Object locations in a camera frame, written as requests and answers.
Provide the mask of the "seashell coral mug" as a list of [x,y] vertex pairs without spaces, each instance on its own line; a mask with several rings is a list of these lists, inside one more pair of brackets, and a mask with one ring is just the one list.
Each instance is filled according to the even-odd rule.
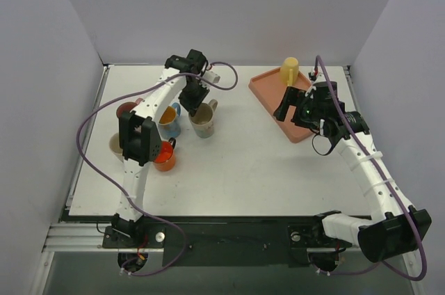
[[201,103],[194,115],[188,114],[192,127],[200,138],[209,138],[214,134],[214,118],[218,106],[216,99]]

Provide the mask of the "blue butterfly mug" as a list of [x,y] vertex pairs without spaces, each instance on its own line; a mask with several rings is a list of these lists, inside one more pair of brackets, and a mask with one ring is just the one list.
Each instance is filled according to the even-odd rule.
[[181,115],[181,106],[174,102],[164,111],[158,123],[158,130],[161,137],[165,140],[177,138],[181,133],[179,118]]

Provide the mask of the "yellow mug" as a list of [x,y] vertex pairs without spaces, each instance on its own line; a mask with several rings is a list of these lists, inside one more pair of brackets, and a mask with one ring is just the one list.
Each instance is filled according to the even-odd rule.
[[280,79],[286,86],[293,86],[299,74],[299,61],[297,58],[288,57],[280,68]]

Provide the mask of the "orange mug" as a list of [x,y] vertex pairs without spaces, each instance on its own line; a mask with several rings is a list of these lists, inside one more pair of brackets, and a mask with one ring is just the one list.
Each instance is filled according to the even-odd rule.
[[167,172],[174,168],[176,164],[176,142],[175,138],[169,138],[167,141],[162,141],[161,151],[158,157],[154,160],[154,166],[158,171]]

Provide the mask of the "pink floral mug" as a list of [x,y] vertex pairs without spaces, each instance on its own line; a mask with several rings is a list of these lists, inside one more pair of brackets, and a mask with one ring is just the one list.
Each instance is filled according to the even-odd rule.
[[135,101],[125,102],[119,105],[115,114],[117,118],[121,118],[123,113],[133,113],[135,108],[143,101],[142,97],[137,98]]

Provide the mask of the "cream dragon pattern mug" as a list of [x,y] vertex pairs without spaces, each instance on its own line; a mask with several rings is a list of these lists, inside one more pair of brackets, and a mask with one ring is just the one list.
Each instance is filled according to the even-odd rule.
[[123,149],[120,147],[120,137],[118,133],[112,135],[108,142],[109,150],[120,161],[123,162]]

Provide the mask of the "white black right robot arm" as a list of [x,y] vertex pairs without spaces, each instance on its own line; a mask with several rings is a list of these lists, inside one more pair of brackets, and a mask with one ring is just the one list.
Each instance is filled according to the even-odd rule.
[[275,119],[283,121],[291,107],[294,125],[327,138],[330,149],[343,157],[369,206],[369,219],[341,212],[319,215],[319,223],[310,230],[312,241],[319,246],[333,239],[348,242],[371,262],[419,249],[431,217],[401,193],[382,162],[382,153],[372,150],[373,137],[363,117],[346,111],[337,99],[336,83],[315,83],[310,92],[287,87]]

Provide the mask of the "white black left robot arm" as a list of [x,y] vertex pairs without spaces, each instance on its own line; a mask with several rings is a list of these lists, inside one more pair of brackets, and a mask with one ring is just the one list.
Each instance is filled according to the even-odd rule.
[[143,196],[150,164],[161,151],[161,136],[157,124],[171,101],[195,115],[209,90],[199,78],[204,75],[208,60],[198,50],[187,57],[173,55],[165,62],[156,90],[131,111],[119,118],[119,139],[124,164],[122,195],[111,224],[118,239],[127,247],[139,245],[143,230],[137,226],[143,215]]

